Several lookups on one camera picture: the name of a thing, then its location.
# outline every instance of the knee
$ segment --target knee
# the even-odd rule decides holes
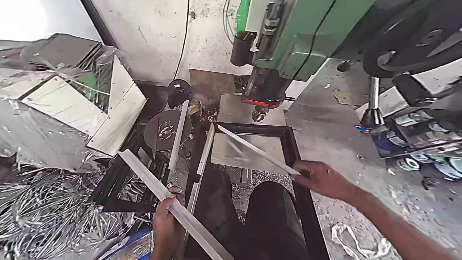
[[[264,181],[255,187],[254,192],[276,192],[276,191],[284,191],[287,190],[281,184],[274,182],[274,181]]]

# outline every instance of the black frame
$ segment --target black frame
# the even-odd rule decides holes
[[[135,125],[132,128],[129,138],[124,142],[122,149],[129,149],[134,154],[142,148],[144,152],[152,159],[153,154],[151,148],[146,144],[143,137],[144,126]],[[156,159],[152,160],[149,170],[167,185],[170,170],[168,169],[169,159],[160,152],[156,152]],[[111,165],[106,171],[106,174],[98,182],[97,187],[93,190],[89,200],[97,205],[103,205],[104,212],[137,212],[149,213],[155,212],[157,198],[146,189],[139,203],[131,202],[118,198],[118,194],[130,172],[130,167],[124,162],[120,156],[116,156],[111,160]]]
[[[217,127],[218,125],[221,125],[235,134],[278,137],[281,140],[282,152],[286,165],[292,167],[296,161],[300,160],[297,141],[295,140],[292,127],[290,126],[234,124],[221,122],[214,122],[214,125],[216,134],[223,133]],[[209,125],[201,124],[199,127],[196,127],[196,129],[199,131],[195,133],[196,142],[194,147],[196,151],[193,153],[193,157],[190,162],[188,181],[186,183],[186,201],[189,201],[194,182],[198,183],[200,180],[200,176],[195,172],[199,166],[199,160],[205,146],[205,140],[207,138],[206,131],[208,131]],[[296,200],[295,207],[302,222],[308,254],[311,259],[329,260],[329,253],[326,248],[326,243],[317,218],[310,190],[296,182],[292,182],[292,185]]]

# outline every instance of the wire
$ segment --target wire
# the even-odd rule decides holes
[[[308,60],[308,58],[311,56],[311,52],[313,51],[313,47],[315,45],[315,40],[316,40],[316,35],[319,31],[319,28],[321,27],[321,25],[324,23],[324,21],[326,20],[327,18],[327,15],[330,13],[330,11],[332,10],[332,8],[334,7],[335,3],[337,2],[337,0],[334,0],[332,1],[332,3],[330,4],[329,6],[329,9],[327,10],[326,14],[324,14],[324,17],[321,19],[321,21],[319,22],[318,26],[316,27],[316,30],[313,34],[313,38],[311,39],[311,48],[310,48],[310,52],[308,53],[308,55],[306,56],[305,60],[303,61],[302,65],[298,68],[297,72],[295,73],[295,75],[293,76],[292,80],[295,80],[295,78],[297,77],[298,73],[300,72],[300,70],[302,70],[303,66],[305,66],[305,63],[306,61]]]
[[[231,37],[230,37],[230,33],[228,31],[229,29],[231,33],[234,35],[232,28],[231,28],[231,24],[229,22],[229,16],[228,16],[229,6],[230,6],[230,0],[225,0],[225,4],[223,5],[221,21],[223,24],[223,30],[225,32],[226,37],[228,38],[230,43],[233,44],[233,41],[231,40]]]
[[[180,59],[178,60],[178,65],[176,66],[175,76],[173,76],[173,80],[176,79],[176,74],[178,74],[178,69],[180,68],[181,60],[183,59],[184,45],[186,44],[186,36],[188,35],[189,1],[190,0],[188,0],[188,7],[186,8],[186,26],[184,29],[183,46],[181,47]]]

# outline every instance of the leg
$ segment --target leg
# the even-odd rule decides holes
[[[308,259],[302,225],[294,198],[281,184],[263,182],[250,195],[245,219],[250,245],[265,259]]]
[[[232,202],[230,177],[214,169],[212,164],[205,168],[194,216],[235,259],[240,258],[239,242],[244,226],[239,222]],[[185,256],[209,259],[193,238],[188,239]]]

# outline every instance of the debris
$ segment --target debris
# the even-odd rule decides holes
[[[431,178],[428,178],[428,177],[424,177],[424,179],[420,182],[422,187],[427,191],[430,190],[430,188],[436,187],[438,183],[439,181],[431,180]]]
[[[332,241],[334,241],[337,244],[340,244],[345,250],[345,252],[349,256],[353,257],[355,260],[360,260],[359,256],[355,253],[355,251],[353,251],[353,249],[345,245],[340,239],[340,236],[345,230],[347,230],[350,236],[353,238],[356,244],[356,250],[360,252],[367,259],[379,258],[385,255],[388,255],[388,253],[390,252],[391,243],[386,238],[382,238],[380,240],[378,247],[377,247],[377,252],[359,247],[359,241],[356,239],[356,236],[353,233],[353,229],[350,226],[345,225],[344,223],[337,223],[331,229]]]
[[[391,197],[395,200],[398,205],[401,205],[401,202],[398,200],[398,196],[395,194],[395,190],[392,185],[387,185],[387,189],[390,192]]]
[[[453,189],[451,189],[451,188],[448,188],[448,189],[449,189],[449,191],[452,192],[453,194],[458,195],[457,192],[455,192]]]
[[[365,126],[361,126],[361,125],[355,125],[354,127],[356,127],[356,129],[358,131],[360,131],[361,133],[365,133],[365,134],[368,134],[371,130]]]
[[[342,105],[364,105],[369,99],[369,95],[361,95],[351,92],[344,92],[338,88],[332,91],[339,104]]]

